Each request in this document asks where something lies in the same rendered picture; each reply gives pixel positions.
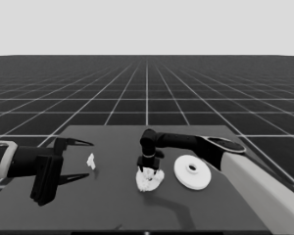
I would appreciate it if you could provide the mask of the large thick white disc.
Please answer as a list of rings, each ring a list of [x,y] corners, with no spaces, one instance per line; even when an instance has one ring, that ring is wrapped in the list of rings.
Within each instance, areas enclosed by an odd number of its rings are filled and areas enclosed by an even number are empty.
[[[178,157],[173,165],[174,175],[186,188],[203,190],[211,182],[212,173],[199,158],[191,155]]]

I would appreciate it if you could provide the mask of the white round carrier with pins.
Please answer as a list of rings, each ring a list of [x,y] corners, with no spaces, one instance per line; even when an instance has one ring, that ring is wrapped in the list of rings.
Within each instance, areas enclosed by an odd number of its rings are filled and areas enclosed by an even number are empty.
[[[136,185],[137,185],[137,181],[146,180],[145,177],[143,176],[143,172],[141,172],[140,170],[137,170],[135,180],[136,180]],[[155,178],[153,178],[151,181],[149,180],[146,180],[146,181],[149,183],[149,189],[146,192],[156,190],[162,183],[162,181],[158,181]]]

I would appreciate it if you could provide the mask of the small white T-shaped piece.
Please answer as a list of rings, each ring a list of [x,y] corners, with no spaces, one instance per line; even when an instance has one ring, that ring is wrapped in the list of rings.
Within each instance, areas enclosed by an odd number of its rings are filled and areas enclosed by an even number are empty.
[[[93,154],[90,154],[87,161],[86,161],[86,164],[92,169],[94,170],[96,168],[96,164],[94,162],[94,155]]]

